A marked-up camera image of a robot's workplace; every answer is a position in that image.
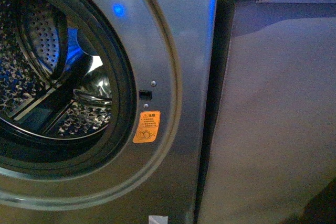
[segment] orange warning label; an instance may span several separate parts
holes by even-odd
[[[160,125],[159,111],[144,111],[140,113],[138,129],[133,143],[151,143],[155,141]]]

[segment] front-loading washing machine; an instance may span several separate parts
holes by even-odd
[[[215,0],[0,0],[0,223],[192,223]]]

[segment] silver appliance front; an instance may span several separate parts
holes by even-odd
[[[13,2],[11,67],[38,81],[19,105],[4,82],[2,221],[192,223],[215,0]]]

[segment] white label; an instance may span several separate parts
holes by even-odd
[[[148,224],[168,224],[168,216],[149,215]]]

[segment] blue led light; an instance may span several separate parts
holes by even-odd
[[[117,17],[125,16],[125,7],[121,4],[113,5],[113,11]]]

